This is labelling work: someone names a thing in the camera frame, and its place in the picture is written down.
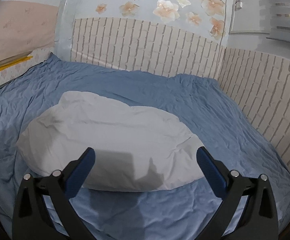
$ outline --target metal pin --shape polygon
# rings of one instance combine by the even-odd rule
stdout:
[[[24,180],[29,180],[31,175],[29,173],[26,173],[23,177]]]
[[[62,174],[62,172],[60,171],[60,170],[55,170],[55,171],[53,171],[53,173],[52,173],[52,175],[54,176],[54,177],[58,177],[58,176],[60,176]]]
[[[232,170],[232,171],[230,172],[230,175],[232,175],[233,177],[237,178],[237,177],[239,176],[239,172],[236,171],[236,170]]]
[[[262,175],[260,176],[260,178],[261,178],[263,181],[268,180],[268,177],[267,177],[267,175],[265,175],[265,174],[262,174]]]

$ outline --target yellow tape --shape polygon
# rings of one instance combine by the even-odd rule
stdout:
[[[22,63],[22,62],[24,62],[24,61],[28,61],[28,60],[30,60],[32,57],[33,57],[33,56],[23,57],[23,58],[20,58],[20,59],[14,60],[14,61],[11,62],[11,63],[8,63],[8,64],[5,64],[5,65],[3,65],[3,66],[0,66],[0,71],[6,69],[6,68],[8,68],[8,67],[14,66],[14,65],[16,65],[16,64],[18,64],[18,63]]]

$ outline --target wrinkled fabric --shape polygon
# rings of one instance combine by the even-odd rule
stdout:
[[[88,91],[129,106],[152,106],[176,115],[211,155],[242,175],[268,175],[279,228],[290,221],[290,173],[274,147],[248,122],[216,80],[181,74],[172,78],[127,72],[56,56],[28,70],[0,89],[0,219],[11,234],[13,206],[22,176],[29,171],[15,146],[29,122],[56,105],[70,90]],[[51,201],[46,204],[64,232]],[[234,230],[243,199],[226,233]],[[71,200],[85,225],[99,240],[193,240],[221,200],[205,178],[155,192],[105,192],[82,188]]]
[[[204,145],[177,116],[90,92],[65,92],[29,123],[16,146],[43,177],[93,148],[96,160],[83,186],[96,190],[168,190],[204,176],[196,158]]]

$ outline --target blue duvet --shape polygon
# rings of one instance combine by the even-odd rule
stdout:
[[[64,62],[56,56],[0,89],[0,220],[11,235],[14,200],[29,171],[15,143],[31,120],[58,103],[65,91],[90,91],[130,106],[153,106],[179,117],[212,156],[244,176],[269,176],[279,228],[290,221],[290,173],[274,147],[247,121],[216,80],[181,74],[172,78]],[[58,230],[61,222],[46,198]],[[82,188],[72,205],[99,240],[193,240],[221,200],[205,178],[158,192],[103,192]],[[227,229],[233,231],[244,201]]]

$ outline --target paper flower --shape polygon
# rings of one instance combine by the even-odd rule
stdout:
[[[210,23],[213,24],[213,28],[210,31],[211,36],[213,36],[216,40],[219,40],[222,37],[223,32],[225,31],[224,21],[222,20],[218,21],[212,17],[210,19]]]
[[[101,3],[97,6],[95,11],[98,12],[98,14],[102,14],[104,11],[106,11],[106,7],[107,4]]]
[[[160,17],[163,23],[174,21],[180,17],[178,5],[171,1],[158,0],[157,8],[153,13]]]
[[[119,10],[123,16],[132,16],[138,12],[139,6],[133,4],[132,2],[127,2],[126,4],[119,7]]]
[[[179,5],[180,5],[182,8],[184,8],[184,7],[187,6],[187,5],[191,5],[191,2],[188,1],[188,0],[176,0],[176,1],[179,3]]]
[[[224,5],[222,0],[202,0],[201,6],[205,9],[209,16],[214,16],[215,14],[224,16]]]
[[[186,14],[186,22],[198,26],[201,23],[201,18],[197,13],[189,12]]]

